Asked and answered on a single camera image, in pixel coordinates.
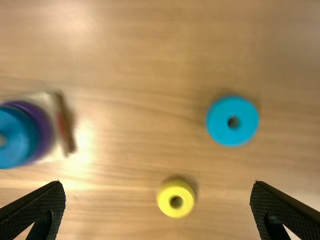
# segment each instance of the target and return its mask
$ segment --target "wood grain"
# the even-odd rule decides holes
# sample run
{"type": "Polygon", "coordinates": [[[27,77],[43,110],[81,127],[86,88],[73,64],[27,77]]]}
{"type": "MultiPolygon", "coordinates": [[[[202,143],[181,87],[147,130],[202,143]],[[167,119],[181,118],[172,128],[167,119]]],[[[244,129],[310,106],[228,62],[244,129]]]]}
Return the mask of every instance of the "wood grain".
{"type": "Polygon", "coordinates": [[[319,12],[315,0],[0,0],[0,95],[63,90],[78,147],[1,170],[0,205],[59,179],[58,240],[256,240],[255,180],[320,210],[319,12]],[[229,93],[261,117],[241,148],[204,126],[229,93]],[[174,175],[198,187],[179,220],[155,201],[174,175]]]}

